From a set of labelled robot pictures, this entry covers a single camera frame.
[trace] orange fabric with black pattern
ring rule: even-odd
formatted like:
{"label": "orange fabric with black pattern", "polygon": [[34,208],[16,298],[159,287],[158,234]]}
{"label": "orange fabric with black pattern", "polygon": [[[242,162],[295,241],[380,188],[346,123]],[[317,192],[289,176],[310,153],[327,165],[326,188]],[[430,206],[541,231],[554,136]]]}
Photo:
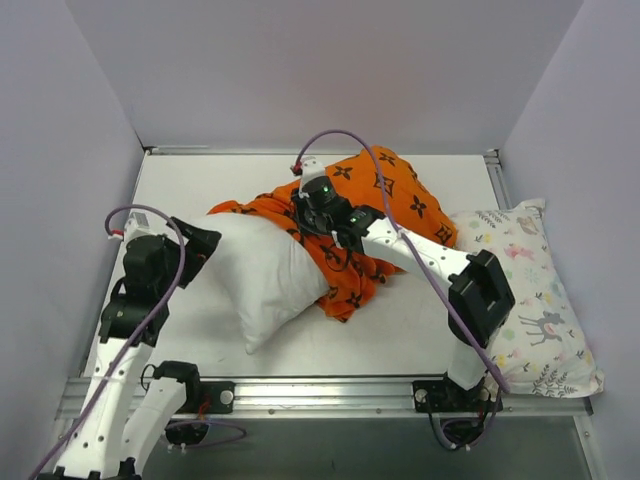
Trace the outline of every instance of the orange fabric with black pattern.
{"label": "orange fabric with black pattern", "polygon": [[[423,237],[452,247],[457,237],[455,225],[442,212],[438,200],[420,183],[409,162],[384,147],[373,147],[373,151],[380,160],[384,188],[396,221]],[[337,193],[347,197],[352,205],[370,205],[384,212],[375,163],[366,150],[327,166],[326,172]],[[305,247],[329,283],[329,292],[318,300],[318,305],[328,316],[345,322],[356,309],[373,298],[377,284],[386,283],[387,277],[400,270],[390,263],[355,252],[348,256],[347,251],[336,247],[330,237],[302,237],[293,220],[291,202],[291,193],[299,183],[297,180],[271,193],[258,195],[247,204],[221,203],[209,214],[259,215],[286,230]]]}

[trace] bolt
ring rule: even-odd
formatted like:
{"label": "bolt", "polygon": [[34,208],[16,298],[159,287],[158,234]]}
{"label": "bolt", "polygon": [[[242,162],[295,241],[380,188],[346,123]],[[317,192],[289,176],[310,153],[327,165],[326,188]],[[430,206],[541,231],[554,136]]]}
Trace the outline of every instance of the bolt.
{"label": "bolt", "polygon": [[418,403],[425,403],[427,401],[427,391],[424,388],[416,390],[413,398],[415,398]]}
{"label": "bolt", "polygon": [[233,402],[233,392],[231,390],[223,390],[220,393],[220,403],[223,405],[229,405]]}

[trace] cable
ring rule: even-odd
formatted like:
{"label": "cable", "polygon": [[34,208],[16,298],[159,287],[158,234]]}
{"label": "cable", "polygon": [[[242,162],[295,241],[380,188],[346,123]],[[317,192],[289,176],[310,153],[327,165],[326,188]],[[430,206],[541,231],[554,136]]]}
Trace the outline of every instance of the cable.
{"label": "cable", "polygon": [[[489,417],[488,421],[486,421],[486,419],[489,410],[485,409],[482,418],[479,421],[476,419],[454,418],[446,420],[442,423],[436,422],[434,420],[433,412],[431,410],[431,404],[429,403],[429,397],[425,397],[427,414],[429,415],[429,423],[431,424],[433,434],[438,440],[440,446],[448,452],[455,452],[462,448],[470,449],[477,446],[480,443],[480,440],[485,437],[487,432],[491,430],[491,427],[493,426],[496,414],[498,413],[498,408],[500,406],[501,396],[502,391],[498,389],[495,402],[493,403],[493,408],[491,409],[491,416]],[[451,430],[452,426],[456,426],[456,424],[458,424],[460,429],[468,430],[468,433],[464,437],[461,437],[459,434],[452,434],[451,432],[447,434],[447,430]]]}
{"label": "cable", "polygon": [[[302,157],[304,156],[305,152],[307,151],[307,149],[311,146],[311,144],[313,142],[318,140],[320,137],[323,137],[325,135],[329,135],[331,133],[340,133],[340,134],[347,135],[347,136],[352,137],[355,140],[357,140],[365,148],[367,153],[371,156],[371,159],[373,160],[373,162],[376,165],[376,170],[377,170],[377,175],[378,175],[378,182],[380,183],[381,186],[384,186],[384,176],[382,175],[382,168],[380,167],[380,162],[378,161],[378,158],[373,153],[373,150],[371,150],[371,147],[369,147],[369,145],[364,140],[362,140],[358,135],[356,135],[355,133],[351,133],[351,132],[349,132],[347,130],[342,130],[342,129],[325,130],[324,132],[320,132],[320,133],[314,135],[305,144],[305,146],[302,147],[302,150],[300,150],[300,153],[298,154],[298,157],[296,158],[296,162],[295,162],[294,166],[292,167],[292,171],[295,172],[295,171],[300,170],[300,165],[302,163]],[[460,317],[460,314],[456,311],[456,309],[453,307],[453,305],[451,305],[451,302],[449,302],[449,299],[447,298],[446,293],[444,292],[444,290],[438,284],[438,281],[437,281],[435,275],[429,271],[429,268],[427,268],[425,263],[422,261],[422,258],[420,257],[420,253],[418,253],[418,250],[416,249],[416,247],[413,245],[413,243],[411,243],[411,240],[409,239],[409,237],[407,237],[407,235],[401,230],[400,226],[396,223],[396,220],[393,217],[393,212],[391,211],[391,206],[389,205],[388,194],[387,194],[386,190],[384,189],[384,187],[380,188],[380,191],[382,192],[382,203],[384,204],[385,214],[386,214],[387,218],[389,219],[389,222],[391,223],[391,226],[396,231],[396,233],[398,233],[400,235],[400,237],[405,241],[405,243],[407,244],[407,247],[409,247],[409,250],[411,251],[411,253],[415,257],[416,262],[418,263],[418,265],[420,267],[420,270],[422,270],[424,275],[427,277],[427,280],[429,280],[429,283],[431,284],[433,289],[436,291],[436,294],[440,298],[440,301],[447,308],[447,310],[451,314],[451,317],[456,322],[456,325],[458,326],[458,328],[460,328],[460,330],[462,331],[462,333],[464,334],[466,339],[469,341],[469,343],[471,344],[473,349],[478,353],[478,355],[480,356],[480,359],[482,360],[482,363],[484,363],[484,365],[487,367],[487,370],[491,373],[491,376],[495,379],[495,381],[498,384],[498,386],[504,392],[509,393],[511,391],[511,389],[509,388],[509,384],[507,383],[505,378],[502,376],[502,373],[500,372],[500,369],[498,368],[497,365],[495,365],[491,361],[491,359],[484,352],[484,350],[482,349],[482,347],[480,346],[478,341],[475,339],[475,337],[473,336],[473,334],[471,333],[469,328],[465,325],[464,321]]]}
{"label": "cable", "polygon": [[146,210],[148,212],[151,212],[151,213],[154,213],[154,214],[158,215],[160,218],[162,218],[164,221],[166,221],[168,223],[168,225],[171,227],[171,229],[173,231],[176,232],[176,235],[178,237],[178,246],[179,246],[179,249],[180,249],[180,260],[178,261],[178,269],[176,270],[175,278],[173,279],[173,281],[169,285],[169,288],[167,288],[167,291],[165,292],[163,297],[160,299],[160,301],[158,301],[156,306],[153,307],[153,309],[142,320],[140,325],[138,325],[138,327],[134,330],[134,332],[131,334],[131,336],[125,341],[124,345],[122,346],[122,348],[120,349],[120,351],[116,355],[116,358],[111,362],[111,364],[110,364],[109,368],[107,369],[104,377],[102,378],[102,380],[98,384],[98,387],[96,388],[94,394],[91,396],[91,399],[89,400],[89,402],[87,402],[87,406],[80,413],[80,416],[78,417],[78,419],[69,428],[69,430],[59,438],[58,442],[51,448],[51,450],[49,450],[49,452],[47,452],[47,454],[43,457],[43,459],[40,461],[40,463],[38,463],[38,465],[33,470],[31,475],[29,475],[29,477],[28,477],[29,480],[35,480],[36,479],[38,474],[47,465],[47,463],[49,463],[49,461],[56,455],[58,450],[60,450],[63,447],[63,445],[65,445],[71,439],[71,436],[76,432],[76,430],[78,430],[80,425],[82,425],[82,423],[87,419],[87,417],[89,416],[89,414],[91,413],[91,411],[95,407],[96,403],[98,403],[98,400],[99,400],[100,396],[102,395],[102,392],[104,391],[104,389],[107,386],[109,378],[111,378],[111,376],[113,375],[115,370],[119,367],[120,362],[122,361],[122,359],[124,358],[125,354],[127,353],[127,350],[129,350],[129,348],[138,339],[138,337],[140,337],[140,335],[144,332],[145,328],[147,328],[147,325],[158,314],[160,309],[162,309],[169,302],[169,299],[171,298],[171,295],[173,295],[173,292],[178,287],[178,283],[180,282],[180,278],[182,277],[182,272],[184,271],[184,264],[185,264],[185,260],[186,260],[186,250],[185,250],[184,237],[182,236],[182,233],[180,232],[180,229],[175,224],[175,222],[173,220],[171,220],[171,218],[169,218],[168,215],[166,215],[165,213],[161,212],[160,210],[158,210],[156,208],[153,208],[153,207],[146,206],[146,205],[138,205],[138,204],[125,205],[125,206],[122,206],[122,207],[118,207],[115,210],[112,210],[111,212],[109,212],[109,214],[107,215],[107,218],[104,221],[104,228],[107,231],[107,234],[109,236],[112,236],[114,234],[114,232],[111,230],[111,227],[109,226],[109,223],[111,222],[111,219],[113,218],[114,215],[116,215],[117,213],[120,213],[122,211],[125,211],[125,210],[132,210],[134,208],[138,209],[138,210]]}
{"label": "cable", "polygon": [[207,425],[209,427],[231,428],[233,430],[237,430],[238,432],[240,432],[240,434],[235,436],[235,437],[225,438],[224,440],[213,440],[211,442],[199,443],[197,445],[186,445],[184,447],[186,449],[201,449],[201,448],[217,447],[219,445],[224,445],[224,444],[227,444],[227,443],[238,442],[238,441],[242,440],[243,438],[246,438],[246,436],[247,436],[247,430],[245,428],[241,427],[240,425],[235,425],[233,423],[212,422],[212,421],[209,421],[209,420],[187,420],[187,421],[184,421],[184,422],[171,423],[171,424],[167,425],[165,430],[169,430],[169,429],[172,429],[172,428],[180,428],[180,427],[192,427],[194,425]]}
{"label": "cable", "polygon": [[140,374],[140,386],[145,392],[149,391],[149,384],[148,383],[146,385],[144,384],[144,374],[147,373],[147,368],[149,367],[153,367],[154,372],[156,371],[156,368],[158,368],[153,363],[148,363],[142,369],[142,373]]}

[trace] towel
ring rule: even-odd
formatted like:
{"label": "towel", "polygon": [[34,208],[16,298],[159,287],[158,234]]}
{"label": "towel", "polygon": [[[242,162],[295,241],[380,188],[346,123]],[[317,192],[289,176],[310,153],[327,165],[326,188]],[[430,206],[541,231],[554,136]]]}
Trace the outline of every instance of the towel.
{"label": "towel", "polygon": [[[388,194],[394,218],[401,226],[441,245],[453,247],[457,237],[454,223],[445,215],[438,200],[429,193],[406,160],[381,146],[372,148],[380,161],[384,184],[378,179],[376,166],[366,150],[326,168],[327,175],[339,195],[355,207],[370,205],[384,212],[381,188]],[[280,226],[311,255],[329,284],[329,291],[316,302],[327,316],[346,322],[353,313],[375,295],[376,286],[401,272],[395,266],[336,246],[330,237],[302,236],[293,219],[291,193],[298,188],[296,180],[258,195],[240,204],[230,200],[213,207],[208,213],[233,212],[258,215]]]}

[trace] white platform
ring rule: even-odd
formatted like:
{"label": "white platform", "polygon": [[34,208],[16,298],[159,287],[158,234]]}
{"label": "white platform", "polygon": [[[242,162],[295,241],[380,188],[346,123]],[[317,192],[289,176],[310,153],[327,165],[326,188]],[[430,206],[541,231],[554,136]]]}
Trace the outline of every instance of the white platform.
{"label": "white platform", "polygon": [[[320,155],[326,165],[346,155]],[[442,209],[496,208],[481,156],[404,156]],[[140,172],[135,203],[148,204],[189,221],[224,200],[240,202],[293,180],[285,155],[150,155]],[[168,231],[150,218],[156,231]],[[112,284],[123,274],[123,251]],[[216,280],[205,268],[169,304],[151,362],[198,364],[209,377],[378,376],[443,373],[453,337],[446,310],[426,280],[397,275],[346,324],[311,307],[282,328],[254,355],[247,355],[240,321]],[[85,372],[93,367],[93,350]]]}

